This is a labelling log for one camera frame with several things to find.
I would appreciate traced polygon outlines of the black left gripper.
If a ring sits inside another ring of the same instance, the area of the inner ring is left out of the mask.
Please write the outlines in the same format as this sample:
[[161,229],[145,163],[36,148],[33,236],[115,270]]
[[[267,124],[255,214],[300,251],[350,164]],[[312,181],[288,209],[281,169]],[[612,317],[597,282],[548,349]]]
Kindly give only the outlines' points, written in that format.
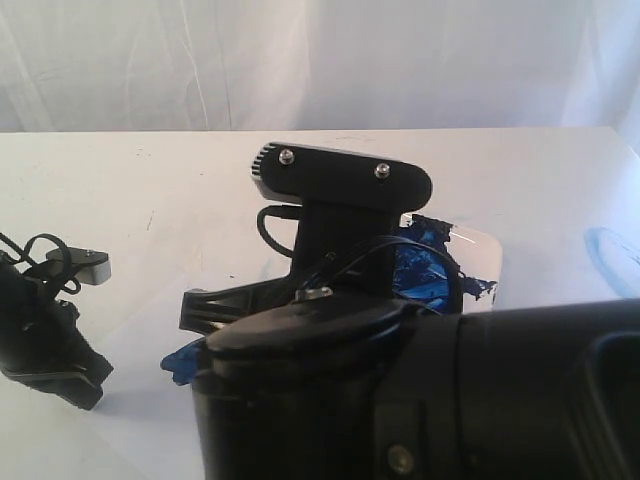
[[72,309],[56,301],[58,285],[1,262],[1,373],[85,411],[103,397],[114,367],[91,348],[75,349]]

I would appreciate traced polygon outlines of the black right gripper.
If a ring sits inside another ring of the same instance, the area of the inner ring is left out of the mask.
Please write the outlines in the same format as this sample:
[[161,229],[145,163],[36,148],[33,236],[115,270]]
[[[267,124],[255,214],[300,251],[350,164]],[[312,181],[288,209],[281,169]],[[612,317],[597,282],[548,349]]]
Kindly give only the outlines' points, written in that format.
[[179,328],[212,333],[192,384],[206,477],[454,475],[458,317],[294,295],[285,277],[183,294]]

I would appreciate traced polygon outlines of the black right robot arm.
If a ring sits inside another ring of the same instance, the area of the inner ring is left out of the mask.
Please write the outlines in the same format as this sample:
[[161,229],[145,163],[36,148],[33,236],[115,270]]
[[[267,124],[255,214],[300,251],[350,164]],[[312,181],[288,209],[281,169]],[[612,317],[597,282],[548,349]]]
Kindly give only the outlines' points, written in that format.
[[209,479],[635,479],[639,304],[189,291]]

